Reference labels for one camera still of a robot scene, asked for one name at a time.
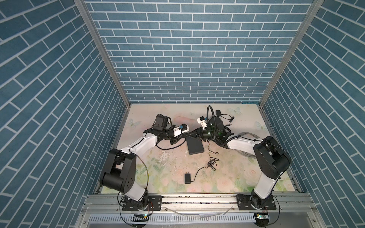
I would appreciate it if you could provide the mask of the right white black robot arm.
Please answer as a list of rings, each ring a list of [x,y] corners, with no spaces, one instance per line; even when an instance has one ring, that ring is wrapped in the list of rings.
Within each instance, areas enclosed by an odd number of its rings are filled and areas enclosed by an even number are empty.
[[[252,198],[266,200],[271,196],[272,191],[281,175],[287,171],[291,164],[291,157],[288,152],[282,149],[275,138],[250,139],[242,134],[234,135],[228,128],[225,130],[197,128],[184,136],[200,141],[213,141],[218,146],[238,150],[255,156],[261,175],[257,185],[252,191]]]

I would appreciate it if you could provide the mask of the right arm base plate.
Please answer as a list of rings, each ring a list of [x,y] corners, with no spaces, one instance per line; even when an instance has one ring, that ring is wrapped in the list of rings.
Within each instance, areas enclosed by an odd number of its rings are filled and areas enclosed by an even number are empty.
[[[273,195],[269,195],[265,199],[261,199],[255,193],[252,194],[237,194],[236,196],[238,209],[240,211],[250,211],[250,210],[269,210],[274,211],[277,209],[277,206],[274,201]]]

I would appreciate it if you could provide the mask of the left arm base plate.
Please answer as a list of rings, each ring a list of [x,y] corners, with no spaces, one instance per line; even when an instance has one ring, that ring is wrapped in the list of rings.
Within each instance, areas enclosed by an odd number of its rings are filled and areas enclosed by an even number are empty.
[[[131,198],[124,197],[120,202],[123,206],[123,211],[147,211],[148,207],[150,211],[160,211],[162,206],[161,195],[144,196],[141,201],[136,201]]]

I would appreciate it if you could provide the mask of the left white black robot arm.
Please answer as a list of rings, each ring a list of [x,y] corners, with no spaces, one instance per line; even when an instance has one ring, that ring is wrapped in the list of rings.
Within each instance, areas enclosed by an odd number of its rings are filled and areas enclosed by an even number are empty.
[[[110,189],[119,191],[124,196],[137,202],[144,201],[147,197],[147,188],[135,183],[136,160],[140,155],[148,152],[162,140],[174,141],[183,138],[189,131],[189,126],[182,124],[178,127],[162,129],[149,128],[143,132],[141,138],[123,149],[109,151],[102,168],[99,183]]]

